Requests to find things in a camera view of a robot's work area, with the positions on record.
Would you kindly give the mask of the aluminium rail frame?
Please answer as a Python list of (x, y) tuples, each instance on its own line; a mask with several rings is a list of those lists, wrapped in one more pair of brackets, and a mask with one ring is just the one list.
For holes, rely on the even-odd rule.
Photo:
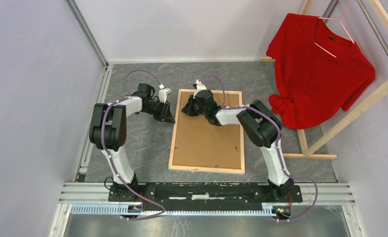
[(142, 198), (108, 182), (63, 185), (49, 235), (364, 236), (350, 186), (296, 183), (285, 196), (267, 183), (140, 183)]

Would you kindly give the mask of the red t-shirt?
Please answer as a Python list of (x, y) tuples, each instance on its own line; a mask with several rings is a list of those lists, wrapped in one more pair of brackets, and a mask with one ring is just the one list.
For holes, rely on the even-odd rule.
[(291, 129), (307, 129), (347, 111), (375, 80), (357, 43), (334, 34), (317, 16), (289, 13), (268, 46), (275, 60), (272, 111)]

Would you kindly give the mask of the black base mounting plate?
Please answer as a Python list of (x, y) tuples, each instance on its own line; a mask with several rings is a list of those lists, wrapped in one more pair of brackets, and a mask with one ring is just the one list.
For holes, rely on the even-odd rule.
[(286, 196), (275, 199), (268, 183), (138, 183), (141, 194), (134, 202), (135, 211), (252, 211), (260, 210), (263, 203), (276, 205), (301, 203), (298, 185), (293, 185)]

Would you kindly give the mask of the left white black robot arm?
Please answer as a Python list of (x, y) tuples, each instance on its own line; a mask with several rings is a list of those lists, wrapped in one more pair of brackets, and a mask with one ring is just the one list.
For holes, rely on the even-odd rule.
[(94, 105), (89, 140), (105, 155), (113, 172), (112, 185), (108, 188), (111, 200), (134, 201), (141, 194), (124, 149), (127, 118), (146, 113), (160, 122), (175, 122), (167, 100), (172, 90), (161, 84), (158, 95), (155, 92), (151, 85), (140, 83), (136, 92), (122, 100)]

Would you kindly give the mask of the wooden clothes rack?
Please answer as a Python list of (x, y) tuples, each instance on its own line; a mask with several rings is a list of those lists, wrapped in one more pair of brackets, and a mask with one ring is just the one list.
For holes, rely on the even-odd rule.
[[(378, 16), (383, 28), (388, 34), (388, 12), (379, 0), (368, 1), (372, 9)], [(361, 11), (363, 12), (366, 20), (370, 24), (374, 34), (376, 35), (379, 43), (381, 44), (385, 54), (388, 57), (388, 44), (378, 29), (376, 22), (372, 19), (367, 7), (362, 0), (357, 1)], [(351, 112), (349, 112), (343, 119), (341, 119), (336, 125), (334, 125), (326, 134), (324, 134), (318, 141), (316, 141), (311, 147), (308, 146), (305, 131), (303, 129), (297, 130), (299, 144), (301, 152), (298, 154), (284, 153), (286, 158), (307, 158), (307, 159), (336, 159), (337, 155), (331, 154), (316, 154), (315, 152), (330, 141), (334, 136), (341, 132), (344, 128), (355, 121), (359, 116), (364, 114), (369, 108), (373, 107), (382, 98), (388, 95), (388, 79), (380, 85), (371, 95), (369, 95), (363, 102), (356, 106)]]

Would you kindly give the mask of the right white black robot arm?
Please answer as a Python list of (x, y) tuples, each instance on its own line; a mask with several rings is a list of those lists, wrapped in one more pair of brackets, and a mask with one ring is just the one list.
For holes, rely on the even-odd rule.
[(262, 152), (268, 170), (269, 193), (273, 200), (283, 201), (294, 185), (281, 149), (281, 122), (260, 100), (237, 107), (219, 106), (210, 90), (189, 96), (181, 111), (190, 116), (203, 115), (211, 125), (242, 126), (247, 137)]

